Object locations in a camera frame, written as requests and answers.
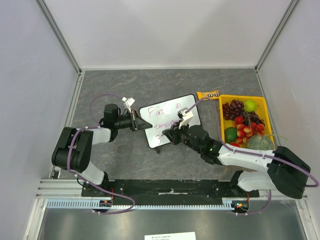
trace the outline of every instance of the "grape cluster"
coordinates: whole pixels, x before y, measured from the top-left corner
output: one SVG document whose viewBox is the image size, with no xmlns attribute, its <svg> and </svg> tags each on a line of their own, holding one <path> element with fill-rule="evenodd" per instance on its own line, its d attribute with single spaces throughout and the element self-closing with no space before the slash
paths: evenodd
<svg viewBox="0 0 320 240">
<path fill-rule="evenodd" d="M 264 121 L 259 117 L 256 112 L 245 112 L 245 105 L 242 101 L 233 99 L 231 103 L 222 104 L 222 113 L 225 120 L 235 120 L 236 117 L 243 117 L 243 123 L 250 126 L 251 123 L 265 125 Z"/>
<path fill-rule="evenodd" d="M 243 123 L 246 126 L 250 126 L 251 125 L 250 123 L 262 124 L 263 126 L 265 126 L 264 121 L 254 111 L 248 112 L 246 114 L 246 116 L 243 120 Z"/>
<path fill-rule="evenodd" d="M 231 103 L 228 102 L 222 104 L 222 112 L 225 120 L 235 120 L 236 117 L 245 117 L 244 103 L 233 99 Z"/>
</svg>

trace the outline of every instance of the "white paper label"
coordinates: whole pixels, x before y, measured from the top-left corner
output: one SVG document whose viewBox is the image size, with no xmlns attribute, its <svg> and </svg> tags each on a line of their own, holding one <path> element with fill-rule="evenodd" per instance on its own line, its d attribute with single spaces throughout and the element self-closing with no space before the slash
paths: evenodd
<svg viewBox="0 0 320 240">
<path fill-rule="evenodd" d="M 196 240 L 195 232 L 146 235 L 144 240 Z"/>
</svg>

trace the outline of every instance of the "lime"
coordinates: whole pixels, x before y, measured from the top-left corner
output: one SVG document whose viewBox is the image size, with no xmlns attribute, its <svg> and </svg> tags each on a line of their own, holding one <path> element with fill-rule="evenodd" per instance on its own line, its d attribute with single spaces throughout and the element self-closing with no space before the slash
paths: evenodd
<svg viewBox="0 0 320 240">
<path fill-rule="evenodd" d="M 224 130 L 224 139 L 226 143 L 232 143 L 237 138 L 237 130 L 234 127 L 228 127 Z"/>
</svg>

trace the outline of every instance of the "black mounting base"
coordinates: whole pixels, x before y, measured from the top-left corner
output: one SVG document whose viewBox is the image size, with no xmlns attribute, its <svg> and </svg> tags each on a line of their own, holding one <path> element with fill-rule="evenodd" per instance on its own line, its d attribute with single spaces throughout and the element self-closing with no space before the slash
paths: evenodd
<svg viewBox="0 0 320 240">
<path fill-rule="evenodd" d="M 232 192 L 229 181 L 219 180 L 109 180 L 109 191 L 131 197 L 137 205 L 220 205 L 222 198 L 246 198 L 246 192 Z M 108 197 L 109 195 L 83 183 L 82 197 Z M 258 198 L 259 191 L 251 191 Z M 130 205 L 122 197 L 115 197 L 114 205 Z"/>
</svg>

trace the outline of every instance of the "whiteboard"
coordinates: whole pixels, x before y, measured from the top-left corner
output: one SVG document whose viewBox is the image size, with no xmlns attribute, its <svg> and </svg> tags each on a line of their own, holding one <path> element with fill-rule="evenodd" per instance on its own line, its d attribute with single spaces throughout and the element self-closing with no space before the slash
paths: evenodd
<svg viewBox="0 0 320 240">
<path fill-rule="evenodd" d="M 168 138 L 162 135 L 162 131 L 171 128 L 174 123 L 179 121 L 178 111 L 190 108 L 195 103 L 195 96 L 189 94 L 140 108 L 139 113 L 142 119 L 152 124 L 152 128 L 145 130 L 149 147 L 153 149 L 170 143 Z M 191 112 L 193 118 L 189 125 L 201 125 L 197 106 Z"/>
</svg>

